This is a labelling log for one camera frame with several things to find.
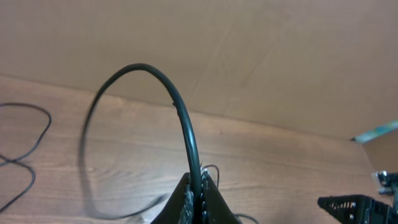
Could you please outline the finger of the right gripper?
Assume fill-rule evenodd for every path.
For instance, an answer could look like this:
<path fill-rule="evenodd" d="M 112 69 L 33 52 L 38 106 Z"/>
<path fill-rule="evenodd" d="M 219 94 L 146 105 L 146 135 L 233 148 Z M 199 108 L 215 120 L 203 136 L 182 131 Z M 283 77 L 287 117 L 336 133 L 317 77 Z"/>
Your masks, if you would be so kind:
<path fill-rule="evenodd" d="M 342 224 L 397 224 L 397 211 L 365 195 L 319 197 L 317 204 Z"/>

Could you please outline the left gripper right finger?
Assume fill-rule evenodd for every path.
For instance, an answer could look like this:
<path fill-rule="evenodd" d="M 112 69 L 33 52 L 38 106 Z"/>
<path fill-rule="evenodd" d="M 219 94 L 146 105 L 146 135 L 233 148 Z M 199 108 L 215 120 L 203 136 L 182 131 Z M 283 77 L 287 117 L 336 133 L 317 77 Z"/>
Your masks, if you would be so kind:
<path fill-rule="evenodd" d="M 241 224 L 227 206 L 206 168 L 201 172 L 201 218 L 203 224 Z"/>

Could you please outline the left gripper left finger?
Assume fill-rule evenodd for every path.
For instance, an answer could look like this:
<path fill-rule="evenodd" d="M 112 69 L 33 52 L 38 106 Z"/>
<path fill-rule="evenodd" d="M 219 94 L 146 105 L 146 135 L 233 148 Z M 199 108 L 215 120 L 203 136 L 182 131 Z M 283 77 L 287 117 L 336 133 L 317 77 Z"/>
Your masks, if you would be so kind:
<path fill-rule="evenodd" d="M 192 224 L 194 217 L 193 192 L 190 174 L 185 173 L 162 211 L 151 224 Z"/>

